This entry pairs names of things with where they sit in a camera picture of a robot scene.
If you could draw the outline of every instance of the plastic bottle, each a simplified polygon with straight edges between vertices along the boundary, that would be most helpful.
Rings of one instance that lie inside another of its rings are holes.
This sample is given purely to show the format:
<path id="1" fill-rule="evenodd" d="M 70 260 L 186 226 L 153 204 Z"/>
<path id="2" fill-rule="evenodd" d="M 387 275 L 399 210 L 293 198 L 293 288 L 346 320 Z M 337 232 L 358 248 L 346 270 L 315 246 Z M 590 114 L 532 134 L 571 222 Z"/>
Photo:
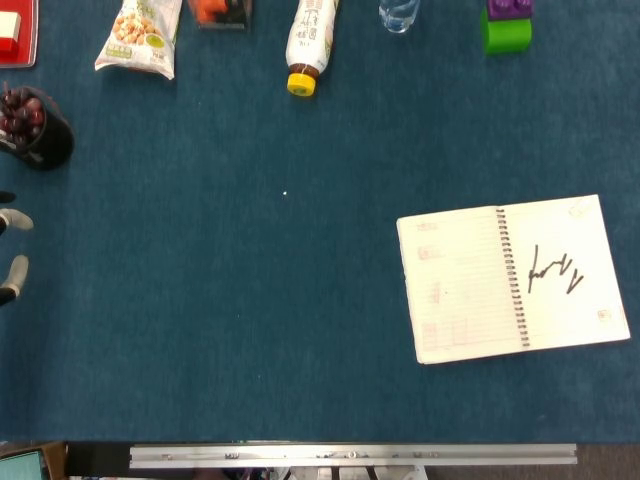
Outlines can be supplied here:
<path id="1" fill-rule="evenodd" d="M 329 64 L 339 2 L 300 0 L 287 43 L 287 89 L 294 95 L 313 95 L 316 79 Z"/>
<path id="2" fill-rule="evenodd" d="M 380 19 L 392 33 L 404 33 L 413 25 L 420 0 L 380 0 Z"/>

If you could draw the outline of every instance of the black cup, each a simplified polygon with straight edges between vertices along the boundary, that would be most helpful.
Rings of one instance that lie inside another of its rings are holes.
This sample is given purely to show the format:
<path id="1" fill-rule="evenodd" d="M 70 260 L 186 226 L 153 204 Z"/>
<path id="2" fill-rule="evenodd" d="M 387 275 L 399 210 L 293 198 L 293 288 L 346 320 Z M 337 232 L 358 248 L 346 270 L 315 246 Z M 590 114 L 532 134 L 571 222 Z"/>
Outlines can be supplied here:
<path id="1" fill-rule="evenodd" d="M 11 148 L 0 142 L 0 148 L 18 157 L 36 170 L 51 170 L 65 163 L 73 152 L 73 132 L 53 101 L 42 92 L 28 89 L 42 102 L 44 123 L 42 131 L 23 148 Z"/>

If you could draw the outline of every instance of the green block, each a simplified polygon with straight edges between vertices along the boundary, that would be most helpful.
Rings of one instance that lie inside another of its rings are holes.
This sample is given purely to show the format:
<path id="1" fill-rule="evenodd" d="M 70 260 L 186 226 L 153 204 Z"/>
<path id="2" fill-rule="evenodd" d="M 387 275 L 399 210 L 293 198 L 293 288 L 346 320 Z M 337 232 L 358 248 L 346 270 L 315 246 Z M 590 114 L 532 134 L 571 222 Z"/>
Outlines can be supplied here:
<path id="1" fill-rule="evenodd" d="M 533 26 L 530 18 L 490 22 L 485 8 L 482 11 L 482 34 L 487 55 L 517 53 L 531 44 Z"/>

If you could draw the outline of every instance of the nut snack bag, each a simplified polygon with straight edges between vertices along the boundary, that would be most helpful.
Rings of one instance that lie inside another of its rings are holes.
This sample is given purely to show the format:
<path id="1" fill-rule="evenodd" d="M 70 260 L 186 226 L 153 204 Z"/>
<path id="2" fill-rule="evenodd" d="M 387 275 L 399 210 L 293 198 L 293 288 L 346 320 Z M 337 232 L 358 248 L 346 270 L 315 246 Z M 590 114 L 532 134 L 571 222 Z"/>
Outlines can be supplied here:
<path id="1" fill-rule="evenodd" d="M 124 0 L 95 68 L 109 65 L 173 79 L 175 34 L 182 0 Z"/>

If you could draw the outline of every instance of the cup of grapes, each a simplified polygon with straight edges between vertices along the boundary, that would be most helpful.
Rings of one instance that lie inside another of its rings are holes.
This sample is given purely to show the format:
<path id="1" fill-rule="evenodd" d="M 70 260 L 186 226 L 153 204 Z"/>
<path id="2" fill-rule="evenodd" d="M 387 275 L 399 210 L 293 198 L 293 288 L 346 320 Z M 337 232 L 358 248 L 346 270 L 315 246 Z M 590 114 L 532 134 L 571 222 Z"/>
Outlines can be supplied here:
<path id="1" fill-rule="evenodd" d="M 73 132 L 57 105 L 31 87 L 9 89 L 0 95 L 0 150 L 31 168 L 51 170 L 73 152 Z"/>

